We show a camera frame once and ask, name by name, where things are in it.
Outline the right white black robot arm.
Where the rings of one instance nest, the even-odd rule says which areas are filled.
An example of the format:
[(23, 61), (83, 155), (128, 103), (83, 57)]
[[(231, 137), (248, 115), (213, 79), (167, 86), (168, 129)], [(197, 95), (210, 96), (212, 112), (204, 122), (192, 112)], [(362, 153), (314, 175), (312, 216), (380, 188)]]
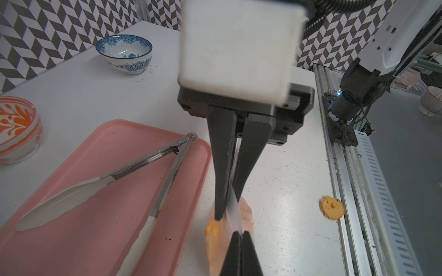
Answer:
[[(358, 111), (390, 85), (407, 49), (440, 1), (397, 1), (346, 70), (343, 93), (328, 113), (346, 139)], [(313, 107), (313, 94), (290, 81), (299, 43), (330, 13), (369, 1), (184, 1), (178, 102), (207, 119), (215, 168), (214, 217), (239, 200), (275, 133), (292, 135)], [(293, 118), (295, 126), (288, 121)]]

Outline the clear resealable bag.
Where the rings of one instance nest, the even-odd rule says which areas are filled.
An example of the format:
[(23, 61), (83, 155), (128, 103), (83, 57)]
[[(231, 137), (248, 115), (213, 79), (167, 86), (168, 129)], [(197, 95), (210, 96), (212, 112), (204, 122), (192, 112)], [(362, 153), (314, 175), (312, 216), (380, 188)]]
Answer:
[(209, 275), (219, 276), (222, 273), (224, 260), (229, 249), (234, 232), (245, 233), (250, 236), (248, 244), (254, 245), (254, 218), (252, 208), (241, 197), (239, 200), (233, 190), (233, 180), (236, 172), (239, 147), (235, 146), (233, 163), (227, 187), (226, 211), (220, 221), (215, 220), (215, 207), (212, 206), (206, 226), (206, 249), (209, 262)]

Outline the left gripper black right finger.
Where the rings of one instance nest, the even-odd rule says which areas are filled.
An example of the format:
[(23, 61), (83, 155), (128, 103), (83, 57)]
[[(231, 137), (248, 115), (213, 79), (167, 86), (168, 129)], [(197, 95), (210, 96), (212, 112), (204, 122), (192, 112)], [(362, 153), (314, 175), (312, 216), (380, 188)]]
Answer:
[(252, 236), (244, 231), (241, 240), (241, 275), (263, 276), (261, 265), (255, 250)]

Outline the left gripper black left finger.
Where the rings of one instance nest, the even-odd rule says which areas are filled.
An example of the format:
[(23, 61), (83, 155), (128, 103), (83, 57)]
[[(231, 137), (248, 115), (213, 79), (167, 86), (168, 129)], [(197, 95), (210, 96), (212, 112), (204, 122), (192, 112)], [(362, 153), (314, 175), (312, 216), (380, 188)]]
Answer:
[(238, 231), (234, 232), (227, 249), (220, 276), (241, 275), (241, 243), (241, 234)]

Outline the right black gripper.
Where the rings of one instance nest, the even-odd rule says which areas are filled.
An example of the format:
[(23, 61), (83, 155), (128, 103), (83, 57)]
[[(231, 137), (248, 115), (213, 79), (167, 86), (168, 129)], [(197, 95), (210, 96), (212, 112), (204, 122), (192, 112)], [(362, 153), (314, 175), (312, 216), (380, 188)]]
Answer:
[(241, 138), (241, 145), (233, 189), (239, 201), (266, 144), (284, 145), (287, 136), (303, 126), (314, 106), (314, 93), (310, 86), (292, 83), (286, 102), (276, 106), (180, 88), (177, 101), (181, 107), (191, 116), (207, 117), (215, 170), (215, 220), (224, 215), (236, 137)]

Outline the round cracker cookie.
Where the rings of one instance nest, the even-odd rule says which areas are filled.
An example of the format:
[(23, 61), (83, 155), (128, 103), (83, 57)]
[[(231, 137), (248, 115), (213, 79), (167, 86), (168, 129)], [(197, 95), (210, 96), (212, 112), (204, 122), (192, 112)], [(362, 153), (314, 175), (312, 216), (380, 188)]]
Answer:
[(332, 220), (338, 220), (344, 216), (345, 208), (344, 204), (337, 198), (326, 196), (320, 203), (323, 214)]

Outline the steel tongs with white tips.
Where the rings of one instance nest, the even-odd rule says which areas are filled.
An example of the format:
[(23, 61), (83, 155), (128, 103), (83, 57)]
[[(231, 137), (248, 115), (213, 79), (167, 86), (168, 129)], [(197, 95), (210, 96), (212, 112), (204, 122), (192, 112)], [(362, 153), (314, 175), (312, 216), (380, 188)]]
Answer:
[[(199, 141), (139, 126), (94, 131), (1, 228), (3, 276), (172, 276), (211, 160)], [(120, 167), (178, 149), (107, 184)]]

